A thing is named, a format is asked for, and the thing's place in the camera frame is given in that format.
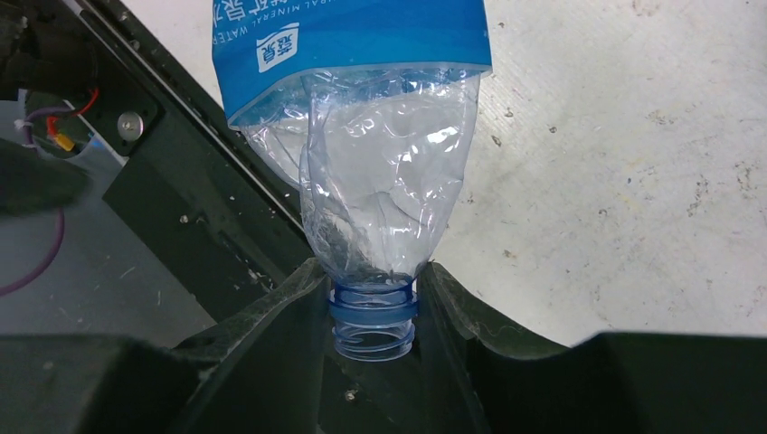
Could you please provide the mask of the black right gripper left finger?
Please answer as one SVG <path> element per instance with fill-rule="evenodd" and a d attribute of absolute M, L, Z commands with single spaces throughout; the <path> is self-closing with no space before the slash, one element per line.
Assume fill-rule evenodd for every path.
<path fill-rule="evenodd" d="M 313 433 L 328 280 L 281 285 L 168 349 L 121 335 L 6 335 L 4 433 Z"/>

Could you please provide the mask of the crushed light blue label bottle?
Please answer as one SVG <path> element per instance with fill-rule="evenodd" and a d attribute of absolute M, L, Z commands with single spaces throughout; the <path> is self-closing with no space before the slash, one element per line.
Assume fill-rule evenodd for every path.
<path fill-rule="evenodd" d="M 407 354 L 492 70 L 484 4 L 215 1 L 211 38 L 228 126 L 298 191 L 336 350 Z"/>

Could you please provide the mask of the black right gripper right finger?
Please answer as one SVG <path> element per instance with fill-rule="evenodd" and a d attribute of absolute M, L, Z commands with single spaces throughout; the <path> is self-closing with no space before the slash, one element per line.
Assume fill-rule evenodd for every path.
<path fill-rule="evenodd" d="M 417 282 L 430 433 L 763 433 L 766 342 L 600 333 L 566 347 L 432 262 Z"/>

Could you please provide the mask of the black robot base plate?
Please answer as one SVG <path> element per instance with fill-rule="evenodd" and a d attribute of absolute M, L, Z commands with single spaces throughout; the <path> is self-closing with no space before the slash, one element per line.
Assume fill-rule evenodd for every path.
<path fill-rule="evenodd" d="M 124 1 L 4 1 L 1 98 L 57 97 L 24 120 L 78 120 L 125 164 L 103 201 L 213 319 L 239 312 L 310 255 L 298 195 Z"/>

